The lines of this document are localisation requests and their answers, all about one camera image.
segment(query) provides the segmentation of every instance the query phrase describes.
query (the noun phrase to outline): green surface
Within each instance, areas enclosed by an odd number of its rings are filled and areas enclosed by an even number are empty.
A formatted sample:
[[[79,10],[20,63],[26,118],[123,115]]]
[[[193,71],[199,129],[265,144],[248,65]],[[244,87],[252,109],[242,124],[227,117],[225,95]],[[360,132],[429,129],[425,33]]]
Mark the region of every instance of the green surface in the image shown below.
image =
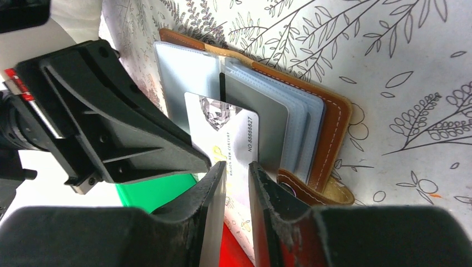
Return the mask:
[[[131,185],[116,185],[125,207],[140,207],[151,213],[196,184],[191,174],[173,175]]]

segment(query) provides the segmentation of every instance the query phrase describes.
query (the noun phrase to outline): card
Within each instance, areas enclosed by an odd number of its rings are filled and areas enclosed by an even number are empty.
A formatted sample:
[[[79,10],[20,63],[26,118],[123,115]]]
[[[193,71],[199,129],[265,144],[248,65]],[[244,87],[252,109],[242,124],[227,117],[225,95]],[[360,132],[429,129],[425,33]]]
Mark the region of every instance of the card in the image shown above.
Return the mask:
[[[227,162],[227,196],[249,206],[249,163],[258,160],[259,116],[244,108],[185,93],[190,136],[195,149],[215,164]]]

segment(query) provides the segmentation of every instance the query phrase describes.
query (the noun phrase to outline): white floral tablecloth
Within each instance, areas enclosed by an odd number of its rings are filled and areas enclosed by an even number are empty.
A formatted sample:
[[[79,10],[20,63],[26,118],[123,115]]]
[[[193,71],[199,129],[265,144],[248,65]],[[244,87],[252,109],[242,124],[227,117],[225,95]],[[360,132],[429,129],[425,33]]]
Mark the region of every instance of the white floral tablecloth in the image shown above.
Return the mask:
[[[469,236],[471,13],[452,0],[104,1],[125,67],[164,112],[152,47],[163,27],[320,83],[354,106],[333,175],[356,204],[437,205]]]

